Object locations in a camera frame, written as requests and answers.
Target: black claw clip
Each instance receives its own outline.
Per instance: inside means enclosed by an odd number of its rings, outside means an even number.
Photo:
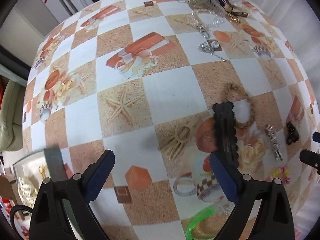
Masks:
[[[287,122],[287,129],[289,135],[287,136],[286,142],[290,145],[299,140],[299,133],[291,122]]]

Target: table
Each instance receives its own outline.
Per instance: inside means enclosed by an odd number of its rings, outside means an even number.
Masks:
[[[239,170],[255,179],[280,177],[293,216],[319,180],[299,160],[301,149],[319,152],[310,135],[320,115],[308,77],[281,31],[257,6],[241,23],[224,19],[206,40],[183,0],[101,0],[57,26],[40,45],[23,109],[24,147],[58,145],[70,169],[83,172],[104,149],[116,164],[91,208],[111,239],[185,239],[192,217],[214,204],[217,213],[194,237],[216,234],[232,205],[208,166],[212,104],[226,83],[246,91],[255,122],[237,129]],[[209,24],[212,15],[199,14]],[[218,40],[216,56],[202,43]],[[249,103],[231,92],[238,121]],[[286,144],[286,122],[300,139]],[[269,137],[276,132],[282,161]],[[247,239],[255,203],[241,239]]]

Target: chair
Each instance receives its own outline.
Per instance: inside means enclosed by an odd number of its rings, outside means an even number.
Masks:
[[[0,151],[18,151],[23,147],[22,111],[26,88],[9,80],[0,109]]]

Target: starfish print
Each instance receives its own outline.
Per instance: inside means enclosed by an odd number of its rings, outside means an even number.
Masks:
[[[90,77],[91,74],[92,74],[92,73],[83,76],[83,73],[81,73],[81,76],[80,76],[80,84],[79,84],[78,88],[80,89],[80,92],[81,92],[82,94],[85,93],[85,88],[84,88],[84,85],[83,85],[82,82],[85,81],[88,77]]]
[[[141,11],[133,11],[133,12],[134,12],[134,13],[137,13],[137,14],[142,14],[142,15],[147,15],[147,16],[152,17],[152,14],[151,14],[151,13],[148,13],[148,12],[147,12],[147,9],[141,10]]]
[[[238,41],[237,37],[231,33],[231,46],[229,49],[229,52],[232,52],[235,48],[239,49],[243,54],[247,55],[245,49],[243,48],[244,46],[244,41]]]
[[[174,21],[179,22],[179,23],[187,23],[187,25],[190,25],[191,27],[195,27],[193,23],[190,22],[189,17],[184,16],[183,20],[178,19],[177,17],[172,18]]]
[[[123,89],[122,91],[122,95],[121,95],[121,99],[120,101],[116,101],[110,98],[106,99],[107,104],[111,105],[112,107],[115,108],[114,112],[112,113],[112,115],[109,117],[107,122],[111,122],[116,116],[118,116],[119,114],[123,114],[124,117],[128,120],[129,123],[131,123],[132,125],[135,125],[135,121],[133,119],[133,117],[130,115],[130,112],[128,111],[128,106],[133,105],[135,102],[137,102],[141,96],[137,96],[133,99],[130,99],[129,101],[127,101],[125,99],[125,95],[127,93],[127,89]]]

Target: green bracelet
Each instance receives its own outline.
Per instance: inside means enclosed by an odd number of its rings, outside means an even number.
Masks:
[[[200,212],[198,212],[194,218],[191,220],[189,227],[186,230],[186,237],[187,240],[195,240],[192,235],[191,232],[192,230],[196,227],[197,224],[199,224],[202,220],[205,220],[207,217],[210,217],[211,215],[213,215],[215,213],[215,210],[212,206],[206,207],[203,210],[201,210]]]

